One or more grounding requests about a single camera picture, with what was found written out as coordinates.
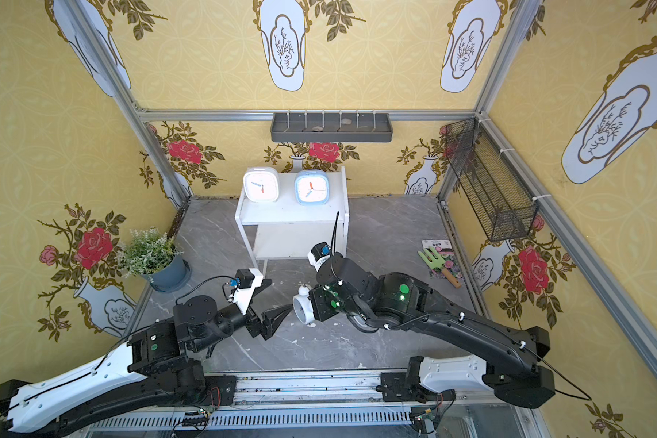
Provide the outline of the white twin-bell alarm clock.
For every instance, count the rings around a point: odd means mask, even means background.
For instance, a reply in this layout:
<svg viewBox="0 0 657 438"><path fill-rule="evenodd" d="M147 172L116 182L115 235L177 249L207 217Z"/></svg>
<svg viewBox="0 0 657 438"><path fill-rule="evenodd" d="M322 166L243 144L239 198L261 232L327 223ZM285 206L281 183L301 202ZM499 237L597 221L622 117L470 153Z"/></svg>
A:
<svg viewBox="0 0 657 438"><path fill-rule="evenodd" d="M310 288L300 286L293 297L293 308L299 322L308 326L315 322L313 305L310 300Z"/></svg>

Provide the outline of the blue square alarm clock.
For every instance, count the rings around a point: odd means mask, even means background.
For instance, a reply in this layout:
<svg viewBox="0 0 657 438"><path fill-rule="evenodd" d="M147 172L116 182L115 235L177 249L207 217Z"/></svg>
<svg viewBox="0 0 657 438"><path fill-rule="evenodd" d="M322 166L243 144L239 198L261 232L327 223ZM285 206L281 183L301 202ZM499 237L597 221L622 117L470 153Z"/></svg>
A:
<svg viewBox="0 0 657 438"><path fill-rule="evenodd" d="M321 170L298 173L294 188L297 202L302 205L322 205L330 199L330 181Z"/></svg>

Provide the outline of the white square alarm clock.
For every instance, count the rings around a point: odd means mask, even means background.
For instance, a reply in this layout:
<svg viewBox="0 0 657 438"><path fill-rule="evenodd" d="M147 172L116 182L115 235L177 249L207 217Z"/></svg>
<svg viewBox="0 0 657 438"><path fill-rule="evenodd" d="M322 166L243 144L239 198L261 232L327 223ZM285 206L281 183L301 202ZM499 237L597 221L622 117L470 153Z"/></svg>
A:
<svg viewBox="0 0 657 438"><path fill-rule="evenodd" d="M245 196L253 203L273 203L279 199L279 173L272 167L248 168L243 177Z"/></svg>

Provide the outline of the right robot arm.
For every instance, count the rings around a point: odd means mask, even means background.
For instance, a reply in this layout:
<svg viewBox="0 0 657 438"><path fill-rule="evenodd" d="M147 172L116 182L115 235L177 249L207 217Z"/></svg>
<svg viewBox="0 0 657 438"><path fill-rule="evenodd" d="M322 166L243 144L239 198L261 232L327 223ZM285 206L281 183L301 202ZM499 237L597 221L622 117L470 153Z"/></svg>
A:
<svg viewBox="0 0 657 438"><path fill-rule="evenodd" d="M517 330L467 311L423 281L393 272L379 277L352 260L308 254L317 284L308 292L306 323L343 314L362 333L413 331L441 339L482 359L478 380L501 401L536 409L555 393L554 374L542 366L549 332Z"/></svg>

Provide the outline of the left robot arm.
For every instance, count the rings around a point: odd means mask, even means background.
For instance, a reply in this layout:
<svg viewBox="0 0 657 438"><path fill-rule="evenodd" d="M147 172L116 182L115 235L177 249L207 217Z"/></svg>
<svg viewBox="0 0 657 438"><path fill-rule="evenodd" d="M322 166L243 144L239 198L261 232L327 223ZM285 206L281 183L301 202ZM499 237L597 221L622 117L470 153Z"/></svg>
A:
<svg viewBox="0 0 657 438"><path fill-rule="evenodd" d="M151 406L223 404L197 353L246 329L270 339L292 305L262 314L235 303L218 308L198 295L173 315L131 334L100 359L42 383L0 385L0 437L63 437L90 424Z"/></svg>

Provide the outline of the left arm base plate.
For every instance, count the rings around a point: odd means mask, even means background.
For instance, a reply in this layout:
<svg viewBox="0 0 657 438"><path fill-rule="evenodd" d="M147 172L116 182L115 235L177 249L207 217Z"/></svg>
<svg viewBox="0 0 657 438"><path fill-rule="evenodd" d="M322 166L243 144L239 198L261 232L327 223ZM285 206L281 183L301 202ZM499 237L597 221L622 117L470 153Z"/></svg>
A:
<svg viewBox="0 0 657 438"><path fill-rule="evenodd" d="M226 407L234 403L237 377L233 375L211 375L205 378L200 405Z"/></svg>

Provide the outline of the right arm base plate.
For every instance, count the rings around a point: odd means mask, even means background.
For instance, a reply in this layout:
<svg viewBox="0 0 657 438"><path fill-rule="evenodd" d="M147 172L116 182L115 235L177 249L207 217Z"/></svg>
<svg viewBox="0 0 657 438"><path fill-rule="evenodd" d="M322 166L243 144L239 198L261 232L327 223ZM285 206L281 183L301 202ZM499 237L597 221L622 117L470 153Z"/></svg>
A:
<svg viewBox="0 0 657 438"><path fill-rule="evenodd" d="M454 390L427 390L420 384L418 377L409 376L407 372L383 372L375 390L381 394L385 403L441 403L456 399Z"/></svg>

